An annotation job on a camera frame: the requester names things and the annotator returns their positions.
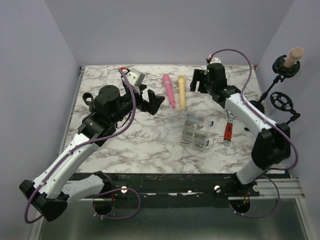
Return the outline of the yellow toy microphone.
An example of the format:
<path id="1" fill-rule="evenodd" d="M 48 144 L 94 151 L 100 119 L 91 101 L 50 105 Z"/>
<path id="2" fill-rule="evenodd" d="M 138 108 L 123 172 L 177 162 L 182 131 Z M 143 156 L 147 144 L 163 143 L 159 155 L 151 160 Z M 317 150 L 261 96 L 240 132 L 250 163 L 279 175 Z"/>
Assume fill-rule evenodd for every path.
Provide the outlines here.
<path id="1" fill-rule="evenodd" d="M 183 75 L 179 75 L 178 79 L 178 87 L 179 87 L 179 103 L 180 103 L 180 108 L 182 110 L 186 109 L 186 79 Z"/>

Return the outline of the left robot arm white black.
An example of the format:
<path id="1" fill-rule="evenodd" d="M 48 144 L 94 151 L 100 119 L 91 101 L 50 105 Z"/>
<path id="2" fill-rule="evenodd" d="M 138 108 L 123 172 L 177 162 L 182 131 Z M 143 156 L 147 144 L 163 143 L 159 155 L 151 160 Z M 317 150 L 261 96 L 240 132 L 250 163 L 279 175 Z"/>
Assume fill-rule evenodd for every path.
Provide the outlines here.
<path id="1" fill-rule="evenodd" d="M 136 93 L 125 87 L 125 94 L 114 85 L 102 87 L 97 96 L 89 92 L 82 99 L 89 106 L 86 116 L 70 144 L 54 163 L 34 180 L 24 180 L 19 189 L 27 198 L 27 206 L 33 206 L 48 222 L 56 220 L 67 206 L 86 197 L 112 196 L 117 191 L 129 191 L 127 187 L 116 188 L 113 181 L 103 172 L 92 173 L 85 179 L 71 181 L 70 178 L 80 165 L 107 140 L 119 135 L 117 123 L 125 116 L 133 119 L 136 110 L 155 115 L 165 100 L 151 89 L 147 91 L 148 100 L 143 99 L 142 85 Z"/>

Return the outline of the black round-base microphone stand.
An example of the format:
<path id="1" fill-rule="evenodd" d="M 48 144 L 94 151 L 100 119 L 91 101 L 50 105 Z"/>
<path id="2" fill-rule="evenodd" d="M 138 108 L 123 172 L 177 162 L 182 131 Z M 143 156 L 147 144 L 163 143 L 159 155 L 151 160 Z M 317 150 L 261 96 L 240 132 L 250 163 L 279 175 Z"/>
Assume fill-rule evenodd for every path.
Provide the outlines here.
<path id="1" fill-rule="evenodd" d="M 95 112 L 96 106 L 95 106 L 95 98 L 93 97 L 93 95 L 90 92 L 85 92 L 82 95 L 82 99 L 84 103 L 89 107 L 89 111 L 91 113 Z"/>

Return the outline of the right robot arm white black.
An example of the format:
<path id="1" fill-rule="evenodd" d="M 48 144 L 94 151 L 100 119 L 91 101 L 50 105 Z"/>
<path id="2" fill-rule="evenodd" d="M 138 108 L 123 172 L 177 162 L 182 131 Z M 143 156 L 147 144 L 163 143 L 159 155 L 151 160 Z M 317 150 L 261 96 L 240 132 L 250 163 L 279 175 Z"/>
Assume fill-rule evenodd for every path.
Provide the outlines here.
<path id="1" fill-rule="evenodd" d="M 278 164 L 291 155 L 291 145 L 287 138 L 290 128 L 286 123 L 274 120 L 258 112 L 257 109 L 241 96 L 241 91 L 234 85 L 228 85 L 225 67 L 219 63 L 210 63 L 206 70 L 193 71 L 190 90 L 209 94 L 213 101 L 231 112 L 249 129 L 255 137 L 251 160 L 234 175 L 230 191 L 241 196 L 248 190 L 248 184 L 262 175 L 269 167 Z"/>

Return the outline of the black tripod stand shock mount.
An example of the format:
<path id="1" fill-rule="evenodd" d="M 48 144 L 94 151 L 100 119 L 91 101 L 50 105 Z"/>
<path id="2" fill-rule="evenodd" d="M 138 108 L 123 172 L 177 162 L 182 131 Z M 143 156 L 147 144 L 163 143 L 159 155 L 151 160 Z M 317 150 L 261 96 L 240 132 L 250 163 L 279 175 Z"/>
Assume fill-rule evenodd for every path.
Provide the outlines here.
<path id="1" fill-rule="evenodd" d="M 270 95 L 269 99 L 276 109 L 282 112 L 289 112 L 291 114 L 290 119 L 286 122 L 287 125 L 296 121 L 301 116 L 301 114 L 294 109 L 292 99 L 285 93 L 275 91 Z"/>

